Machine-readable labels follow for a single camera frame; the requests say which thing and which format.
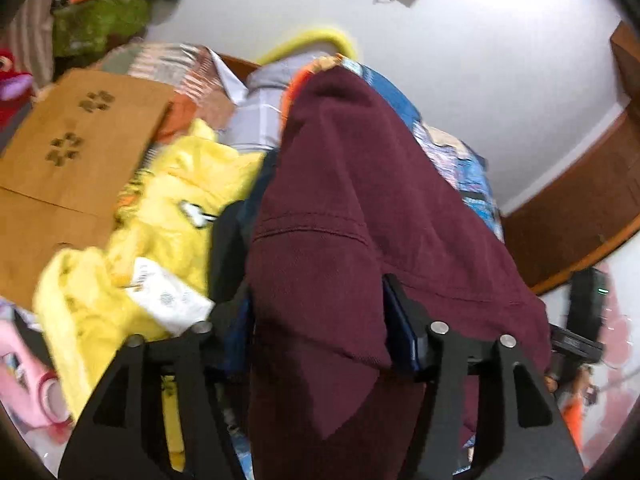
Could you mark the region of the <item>maroon polo shirt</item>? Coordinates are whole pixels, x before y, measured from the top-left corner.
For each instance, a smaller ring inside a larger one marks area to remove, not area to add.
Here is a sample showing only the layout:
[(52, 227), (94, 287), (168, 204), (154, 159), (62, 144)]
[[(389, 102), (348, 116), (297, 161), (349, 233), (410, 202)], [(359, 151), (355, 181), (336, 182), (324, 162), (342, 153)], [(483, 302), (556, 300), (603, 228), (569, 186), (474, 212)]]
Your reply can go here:
[(248, 437), (259, 479), (393, 479), (424, 390), (385, 347), (382, 277), (464, 336), (550, 361), (544, 304), (405, 123), (343, 67), (288, 113), (246, 263)]

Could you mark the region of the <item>yellow garment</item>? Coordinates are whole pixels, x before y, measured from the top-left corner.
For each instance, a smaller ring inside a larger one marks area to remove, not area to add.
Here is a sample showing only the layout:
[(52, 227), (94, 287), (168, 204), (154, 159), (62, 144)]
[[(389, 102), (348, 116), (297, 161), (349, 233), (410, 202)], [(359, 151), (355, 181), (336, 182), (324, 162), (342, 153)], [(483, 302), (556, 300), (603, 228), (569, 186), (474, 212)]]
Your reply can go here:
[(44, 268), (32, 307), (73, 418), (127, 337), (167, 339), (213, 310), (213, 220), (247, 198), (263, 161), (194, 120), (122, 189), (104, 247), (63, 248)]

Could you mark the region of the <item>blue patchwork quilt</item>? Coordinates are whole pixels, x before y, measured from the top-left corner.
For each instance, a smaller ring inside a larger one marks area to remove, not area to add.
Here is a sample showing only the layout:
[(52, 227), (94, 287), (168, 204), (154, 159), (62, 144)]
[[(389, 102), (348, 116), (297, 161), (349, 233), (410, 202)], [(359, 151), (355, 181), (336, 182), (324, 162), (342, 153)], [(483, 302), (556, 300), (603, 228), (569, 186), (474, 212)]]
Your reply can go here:
[(439, 174), (460, 194), (502, 242), (500, 212), (492, 192), (484, 157), (452, 134), (427, 125), (419, 110), (386, 77), (359, 62), (340, 55), (341, 66), (361, 77), (378, 92), (412, 133)]

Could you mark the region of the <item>blue denim jeans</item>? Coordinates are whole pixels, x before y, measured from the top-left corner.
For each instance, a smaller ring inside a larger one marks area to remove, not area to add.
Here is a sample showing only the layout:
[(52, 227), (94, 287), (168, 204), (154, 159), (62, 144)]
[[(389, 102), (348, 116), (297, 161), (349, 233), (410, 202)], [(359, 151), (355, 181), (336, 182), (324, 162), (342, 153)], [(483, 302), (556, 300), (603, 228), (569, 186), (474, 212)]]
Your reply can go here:
[(272, 150), (262, 160), (250, 194), (225, 206), (214, 222), (209, 244), (208, 298), (215, 307), (208, 320), (214, 326), (220, 353), (216, 367), (227, 374), (246, 370), (255, 315), (245, 281), (245, 267), (260, 205), (277, 171), (279, 152)]

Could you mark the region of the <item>brown cardboard box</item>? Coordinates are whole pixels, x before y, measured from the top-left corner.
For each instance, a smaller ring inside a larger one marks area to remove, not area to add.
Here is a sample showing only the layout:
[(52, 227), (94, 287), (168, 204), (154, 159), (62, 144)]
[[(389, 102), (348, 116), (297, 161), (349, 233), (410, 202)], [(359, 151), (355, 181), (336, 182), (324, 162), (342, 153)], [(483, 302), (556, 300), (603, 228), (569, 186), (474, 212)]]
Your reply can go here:
[(64, 247), (105, 243), (117, 195), (164, 119), (169, 84), (70, 70), (1, 153), (1, 296), (30, 308)]

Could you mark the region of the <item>grey plaid shirt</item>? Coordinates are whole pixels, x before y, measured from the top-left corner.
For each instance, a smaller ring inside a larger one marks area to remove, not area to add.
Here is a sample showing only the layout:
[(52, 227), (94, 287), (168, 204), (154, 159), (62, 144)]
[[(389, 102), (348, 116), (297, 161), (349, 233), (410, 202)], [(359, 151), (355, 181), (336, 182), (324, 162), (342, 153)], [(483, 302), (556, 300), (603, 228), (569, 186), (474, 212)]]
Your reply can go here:
[(340, 57), (321, 51), (293, 54), (259, 66), (243, 82), (232, 72), (229, 63), (215, 55), (222, 88), (235, 105), (227, 125), (218, 133), (218, 141), (240, 153), (277, 148), (280, 145), (281, 102), (294, 76), (312, 62)]

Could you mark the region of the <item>pink heart wall decoration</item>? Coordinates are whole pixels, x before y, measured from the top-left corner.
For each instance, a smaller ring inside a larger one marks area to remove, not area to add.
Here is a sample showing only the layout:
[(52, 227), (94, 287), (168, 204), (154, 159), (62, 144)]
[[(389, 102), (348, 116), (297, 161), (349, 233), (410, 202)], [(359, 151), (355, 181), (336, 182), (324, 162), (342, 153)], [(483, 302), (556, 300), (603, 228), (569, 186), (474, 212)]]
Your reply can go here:
[(639, 281), (626, 266), (602, 262), (608, 296), (600, 341), (602, 361), (593, 367), (598, 400), (586, 409), (582, 461), (590, 468), (620, 432), (639, 396)]

